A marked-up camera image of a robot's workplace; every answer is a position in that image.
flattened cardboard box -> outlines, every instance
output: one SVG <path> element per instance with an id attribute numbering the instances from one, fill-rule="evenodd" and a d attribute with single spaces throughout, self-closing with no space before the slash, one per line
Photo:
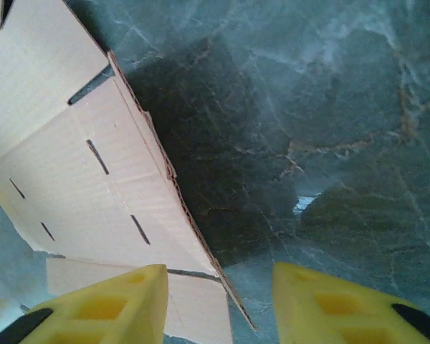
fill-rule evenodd
<path id="1" fill-rule="evenodd" d="M 109 63 L 115 76 L 69 105 Z M 253 326 L 175 178 L 114 56 L 62 0 L 14 0 L 0 28 L 0 204 L 16 230 L 73 259 L 220 277 Z"/>

cardboard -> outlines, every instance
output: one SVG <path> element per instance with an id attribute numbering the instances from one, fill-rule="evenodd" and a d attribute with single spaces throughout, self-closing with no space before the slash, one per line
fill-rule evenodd
<path id="1" fill-rule="evenodd" d="M 115 76 L 69 105 L 109 62 Z M 0 28 L 0 204 L 35 250 L 220 276 L 254 327 L 183 202 L 150 114 L 62 0 L 14 0 Z"/>
<path id="2" fill-rule="evenodd" d="M 134 269 L 49 258 L 48 290 L 59 296 Z M 232 343 L 226 293 L 221 283 L 171 273 L 168 274 L 168 281 L 166 335 L 201 344 Z"/>

yellow object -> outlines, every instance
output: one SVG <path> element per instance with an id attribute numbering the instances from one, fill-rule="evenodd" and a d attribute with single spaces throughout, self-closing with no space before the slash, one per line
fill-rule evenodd
<path id="1" fill-rule="evenodd" d="M 148 265 L 38 305 L 54 312 L 21 344 L 162 344 L 167 300 L 166 266 Z"/>
<path id="2" fill-rule="evenodd" d="M 391 305 L 399 297 L 294 264 L 274 267 L 274 308 L 281 344 L 430 343 Z"/>

floor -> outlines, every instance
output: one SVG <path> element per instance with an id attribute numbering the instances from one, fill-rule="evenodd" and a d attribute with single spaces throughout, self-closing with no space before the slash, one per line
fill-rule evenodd
<path id="1" fill-rule="evenodd" d="M 47 293 L 46 256 L 32 251 L 0 207 L 0 331 L 52 297 Z"/>
<path id="2" fill-rule="evenodd" d="M 231 307 L 235 343 L 277 343 L 278 261 L 430 314 L 430 1 L 68 4 L 116 53 L 259 326 Z M 0 221 L 1 271 L 19 241 Z M 23 244 L 12 264 L 36 255 Z M 32 262 L 43 269 L 42 257 Z M 18 303 L 35 301 L 0 280 Z"/>

square hole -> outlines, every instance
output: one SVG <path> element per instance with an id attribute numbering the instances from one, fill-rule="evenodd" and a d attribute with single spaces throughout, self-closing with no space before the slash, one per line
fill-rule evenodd
<path id="1" fill-rule="evenodd" d="M 142 274 L 135 274 L 134 276 L 132 276 L 128 282 L 129 283 L 141 283 L 145 280 L 145 276 L 143 276 Z"/>
<path id="2" fill-rule="evenodd" d="M 318 292 L 315 299 L 328 315 L 368 314 L 369 309 L 362 300 L 350 294 Z"/>
<path id="3" fill-rule="evenodd" d="M 94 297 L 78 310 L 74 319 L 113 320 L 118 317 L 127 302 L 121 297 Z"/>
<path id="4" fill-rule="evenodd" d="M 343 328 L 340 334 L 347 344 L 399 344 L 385 328 Z"/>
<path id="5" fill-rule="evenodd" d="M 99 344 L 102 333 L 57 333 L 45 344 Z"/>

